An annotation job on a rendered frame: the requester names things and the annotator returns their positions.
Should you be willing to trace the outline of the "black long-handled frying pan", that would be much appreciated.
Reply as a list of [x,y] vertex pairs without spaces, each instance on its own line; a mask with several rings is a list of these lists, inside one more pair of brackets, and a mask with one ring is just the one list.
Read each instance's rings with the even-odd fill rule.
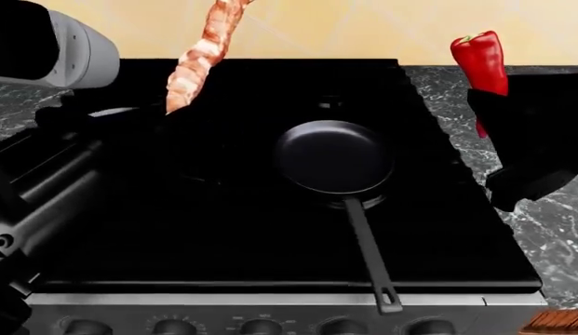
[[403,310],[369,226],[363,198],[390,177],[394,158],[377,133],[336,120],[306,122],[276,143],[279,171],[303,189],[342,203],[366,264],[380,315]]

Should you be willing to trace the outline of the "black stove knob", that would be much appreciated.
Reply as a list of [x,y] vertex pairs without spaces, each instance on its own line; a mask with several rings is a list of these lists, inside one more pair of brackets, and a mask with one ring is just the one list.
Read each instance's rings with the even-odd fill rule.
[[63,335],[113,335],[113,330],[100,321],[75,319],[64,326]]
[[183,320],[159,320],[153,326],[151,335],[197,335],[197,328]]
[[274,320],[252,319],[245,321],[238,330],[239,335],[282,335],[282,326]]
[[401,335],[457,335],[457,330],[449,320],[424,318],[409,322]]
[[320,323],[316,335],[370,335],[368,326],[348,317],[334,317]]

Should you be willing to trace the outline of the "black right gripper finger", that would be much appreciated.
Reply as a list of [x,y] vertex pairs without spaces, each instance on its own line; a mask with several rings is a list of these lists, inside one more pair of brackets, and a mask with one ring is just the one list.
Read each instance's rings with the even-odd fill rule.
[[467,102],[482,123],[500,122],[508,111],[508,97],[476,88],[467,90]]

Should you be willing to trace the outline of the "red bell pepper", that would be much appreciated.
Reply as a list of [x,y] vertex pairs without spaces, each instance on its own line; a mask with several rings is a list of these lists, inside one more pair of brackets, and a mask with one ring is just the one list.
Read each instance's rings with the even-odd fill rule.
[[[450,44],[450,52],[465,74],[470,88],[508,96],[508,76],[504,68],[504,50],[494,31],[467,35]],[[481,139],[488,136],[490,123],[482,123],[477,117],[477,134]]]

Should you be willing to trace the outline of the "black stove with steel front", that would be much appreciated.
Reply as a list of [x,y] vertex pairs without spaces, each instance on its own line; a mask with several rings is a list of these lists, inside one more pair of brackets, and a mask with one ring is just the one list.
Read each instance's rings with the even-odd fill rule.
[[[279,171],[280,136],[306,122],[361,125],[394,158],[363,205],[403,310],[380,315],[348,215]],[[370,335],[449,320],[457,335],[516,335],[542,281],[396,60],[225,60],[184,111],[103,128],[109,197],[76,220],[29,303],[30,335],[75,319],[113,335],[159,320],[239,335],[274,320],[316,335],[334,317]]]

